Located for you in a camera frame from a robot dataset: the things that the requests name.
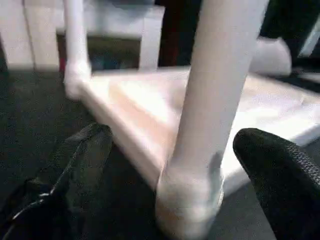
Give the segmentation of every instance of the white furniture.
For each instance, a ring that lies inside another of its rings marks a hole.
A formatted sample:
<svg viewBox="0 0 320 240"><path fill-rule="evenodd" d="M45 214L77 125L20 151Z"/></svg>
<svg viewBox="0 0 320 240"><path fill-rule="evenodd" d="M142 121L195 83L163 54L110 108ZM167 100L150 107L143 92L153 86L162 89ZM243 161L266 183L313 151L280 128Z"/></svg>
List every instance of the white furniture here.
<svg viewBox="0 0 320 240"><path fill-rule="evenodd" d="M2 0L0 37L9 69L32 69L34 57L25 20L23 0Z"/></svg>
<svg viewBox="0 0 320 240"><path fill-rule="evenodd" d="M26 21L37 68L59 66L56 32L66 30L63 0L26 0ZM140 40L139 68L158 66L164 7L121 6L84 1L88 35Z"/></svg>
<svg viewBox="0 0 320 240"><path fill-rule="evenodd" d="M174 149L182 111L177 95L185 93L188 77L186 67L101 72L82 86L85 105L111 127L153 189ZM260 76L246 78L222 160L226 195L249 181L232 150L242 128L259 128L305 146L320 137L320 95Z"/></svg>

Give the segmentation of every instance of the vertical white pipe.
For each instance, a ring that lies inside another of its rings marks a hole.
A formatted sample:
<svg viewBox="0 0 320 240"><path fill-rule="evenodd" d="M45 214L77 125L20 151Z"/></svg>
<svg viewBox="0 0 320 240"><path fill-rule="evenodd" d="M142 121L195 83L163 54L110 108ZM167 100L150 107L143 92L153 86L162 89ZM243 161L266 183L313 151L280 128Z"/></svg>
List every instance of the vertical white pipe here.
<svg viewBox="0 0 320 240"><path fill-rule="evenodd" d="M177 142L157 186L160 227L202 238L222 201L220 165L268 0L203 0Z"/></svg>
<svg viewBox="0 0 320 240"><path fill-rule="evenodd" d="M79 86L91 77L88 59L84 0L64 0L66 54L64 84L69 98L79 99Z"/></svg>

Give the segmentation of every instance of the white shelf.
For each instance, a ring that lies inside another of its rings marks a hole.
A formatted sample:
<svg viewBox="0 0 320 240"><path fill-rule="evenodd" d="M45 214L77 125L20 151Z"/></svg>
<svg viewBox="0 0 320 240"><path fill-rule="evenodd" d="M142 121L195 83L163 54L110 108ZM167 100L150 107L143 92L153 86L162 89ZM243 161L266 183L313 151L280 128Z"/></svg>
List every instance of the white shelf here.
<svg viewBox="0 0 320 240"><path fill-rule="evenodd" d="M133 165L156 187L172 154L181 115L177 95L184 95L188 68L154 72L99 73L83 84L82 100L109 125ZM222 160L224 192L249 181L232 142L242 128L259 128L304 146L320 137L320 97L285 83L248 76Z"/></svg>

